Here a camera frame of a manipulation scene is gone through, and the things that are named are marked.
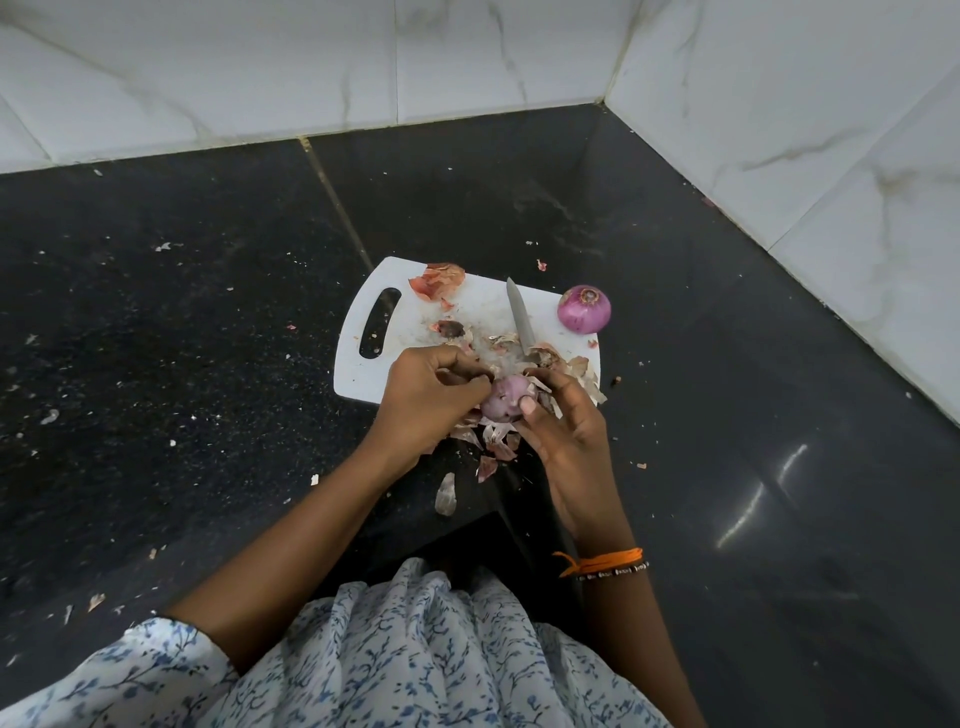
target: orange thread bracelet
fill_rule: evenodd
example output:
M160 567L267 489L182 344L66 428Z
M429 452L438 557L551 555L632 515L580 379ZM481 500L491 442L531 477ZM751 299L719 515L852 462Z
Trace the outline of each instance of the orange thread bracelet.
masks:
M627 551L605 553L600 556L594 556L592 559L583 559L579 562L562 551L554 551L553 555L563 556L564 559L570 562L570 567L560 575L561 578L569 576L570 574L589 574L597 573L598 571L607 571L643 561L642 548L631 548Z

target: right hand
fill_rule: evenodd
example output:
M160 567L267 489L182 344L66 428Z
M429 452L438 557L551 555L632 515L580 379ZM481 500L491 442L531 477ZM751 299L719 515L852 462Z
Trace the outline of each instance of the right hand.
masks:
M514 423L543 461L550 496L582 558L634 548L633 532L613 480L607 423L572 376L530 369L553 390L564 417L558 420L532 398L520 400L523 420Z

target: hand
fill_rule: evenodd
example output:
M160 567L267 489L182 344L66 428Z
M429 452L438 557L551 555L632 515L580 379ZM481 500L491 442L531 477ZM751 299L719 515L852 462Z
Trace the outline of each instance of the hand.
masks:
M546 469L550 496L582 558L633 548L633 532L613 480L607 423L580 383L549 369L526 372L553 390L558 420L532 398L520 400L514 423Z
M400 477L486 398L491 379L490 371L459 347L404 350L390 368L363 447L386 454L392 474Z

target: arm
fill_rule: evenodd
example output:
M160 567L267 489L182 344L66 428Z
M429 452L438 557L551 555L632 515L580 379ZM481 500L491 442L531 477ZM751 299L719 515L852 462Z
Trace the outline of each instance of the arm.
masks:
M458 383L442 383L440 369ZM403 352L357 451L167 616L199 628L246 672L282 637L380 496L490 393L488 377L456 347Z
M537 451L550 495L581 558L636 547L613 480L607 424L576 379L550 370L536 375L553 390L558 420L531 398L520 402L516 428ZM704 726L674 652L646 571L584 582L592 646L649 697L671 723Z

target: left hand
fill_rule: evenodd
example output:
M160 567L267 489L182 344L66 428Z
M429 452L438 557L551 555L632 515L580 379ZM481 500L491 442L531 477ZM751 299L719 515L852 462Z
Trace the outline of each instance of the left hand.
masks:
M386 453L396 476L403 475L487 397L491 379L490 371L459 347L404 350L390 368L364 447Z

